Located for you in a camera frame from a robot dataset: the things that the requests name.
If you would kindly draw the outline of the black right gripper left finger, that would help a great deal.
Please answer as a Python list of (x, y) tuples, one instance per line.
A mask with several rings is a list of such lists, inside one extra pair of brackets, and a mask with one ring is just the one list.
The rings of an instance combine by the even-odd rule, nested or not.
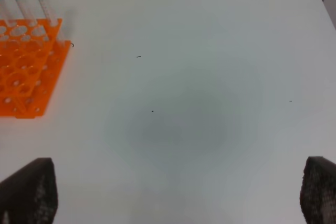
[(50, 157), (37, 158), (1, 181), (1, 223), (53, 223), (57, 209)]

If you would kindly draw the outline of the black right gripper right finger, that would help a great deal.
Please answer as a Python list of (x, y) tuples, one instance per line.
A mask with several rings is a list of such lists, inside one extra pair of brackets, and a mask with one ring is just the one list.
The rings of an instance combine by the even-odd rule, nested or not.
[(335, 223), (335, 163), (322, 156), (307, 158), (300, 207), (306, 223)]

